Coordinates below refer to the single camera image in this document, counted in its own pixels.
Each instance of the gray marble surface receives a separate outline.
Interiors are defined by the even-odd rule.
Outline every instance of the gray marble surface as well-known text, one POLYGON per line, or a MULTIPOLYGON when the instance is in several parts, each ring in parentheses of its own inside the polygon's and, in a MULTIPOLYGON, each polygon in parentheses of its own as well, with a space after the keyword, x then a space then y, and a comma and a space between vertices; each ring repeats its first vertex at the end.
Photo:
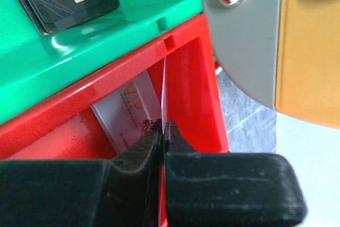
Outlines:
POLYGON ((275 152, 276 112, 248 97, 225 72, 217 82, 230 151, 275 152))

